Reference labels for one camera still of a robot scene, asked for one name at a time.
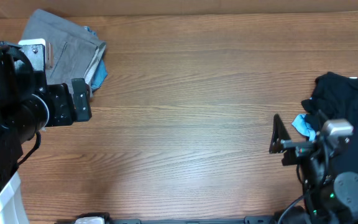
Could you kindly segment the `grey khaki shorts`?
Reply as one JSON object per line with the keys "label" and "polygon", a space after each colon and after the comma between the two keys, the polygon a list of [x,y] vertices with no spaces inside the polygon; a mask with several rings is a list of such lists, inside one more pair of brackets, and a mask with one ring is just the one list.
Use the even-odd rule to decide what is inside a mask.
{"label": "grey khaki shorts", "polygon": [[53,68],[46,71],[49,85],[66,83],[73,93],[71,80],[81,78],[81,53],[88,32],[80,26],[38,9],[29,18],[22,39],[45,39],[53,48]]}

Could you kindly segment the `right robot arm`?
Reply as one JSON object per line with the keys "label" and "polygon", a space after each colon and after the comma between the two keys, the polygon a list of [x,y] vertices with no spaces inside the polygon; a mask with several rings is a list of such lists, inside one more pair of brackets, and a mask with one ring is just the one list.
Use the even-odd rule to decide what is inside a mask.
{"label": "right robot arm", "polygon": [[358,223],[358,172],[337,171],[353,135],[346,119],[318,112],[319,129],[312,141],[294,142],[278,114],[273,117],[269,152],[282,154],[283,166],[295,166],[302,195],[275,212],[271,223]]}

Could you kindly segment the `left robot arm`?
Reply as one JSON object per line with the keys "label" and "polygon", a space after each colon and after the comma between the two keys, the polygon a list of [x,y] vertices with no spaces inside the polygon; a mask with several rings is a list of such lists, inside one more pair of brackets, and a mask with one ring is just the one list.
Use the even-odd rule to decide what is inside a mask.
{"label": "left robot arm", "polygon": [[82,78],[50,85],[52,48],[42,39],[0,42],[0,223],[27,223],[19,167],[29,158],[23,143],[41,144],[46,127],[91,119],[90,87]]}

